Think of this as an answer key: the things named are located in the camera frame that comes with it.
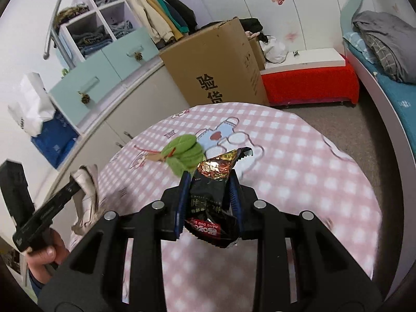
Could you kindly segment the person left hand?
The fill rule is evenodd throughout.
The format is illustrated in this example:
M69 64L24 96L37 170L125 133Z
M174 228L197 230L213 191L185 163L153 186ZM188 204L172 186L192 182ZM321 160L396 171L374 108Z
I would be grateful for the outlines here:
M69 255L69 250L67 250L60 234L54 229L50 229L50 235L52 238L51 245L25 255L30 272L42 284L47 284L52 277L46 265L51 263L60 265Z

